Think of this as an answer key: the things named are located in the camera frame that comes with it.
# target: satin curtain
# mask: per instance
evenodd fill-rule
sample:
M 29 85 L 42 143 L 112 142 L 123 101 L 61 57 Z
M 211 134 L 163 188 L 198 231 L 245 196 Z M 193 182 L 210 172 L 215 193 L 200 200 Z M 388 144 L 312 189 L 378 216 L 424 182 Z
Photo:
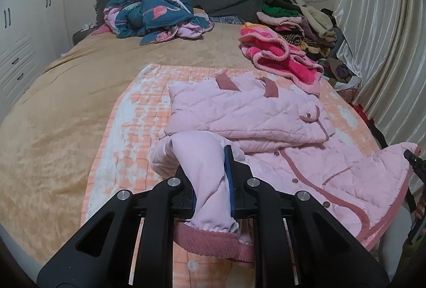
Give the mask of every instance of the satin curtain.
M 426 0 L 336 0 L 347 43 L 338 57 L 362 79 L 355 103 L 388 144 L 411 141 L 426 156 Z M 421 184 L 412 183 L 411 189 Z

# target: bed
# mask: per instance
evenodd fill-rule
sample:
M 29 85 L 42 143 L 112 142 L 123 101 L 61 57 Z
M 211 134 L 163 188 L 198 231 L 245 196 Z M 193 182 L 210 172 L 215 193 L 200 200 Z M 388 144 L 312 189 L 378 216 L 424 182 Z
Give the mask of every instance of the bed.
M 250 15 L 261 0 L 236 3 L 234 9 L 226 4 L 206 11 Z M 110 114 L 139 72 L 151 63 L 254 70 L 239 49 L 239 29 L 216 23 L 199 40 L 146 46 L 137 37 L 90 35 L 34 82 L 0 126 L 0 220 L 29 256 L 44 265 L 79 228 L 89 172 Z M 348 142 L 368 155 L 378 150 L 361 118 L 325 81 L 320 99 Z

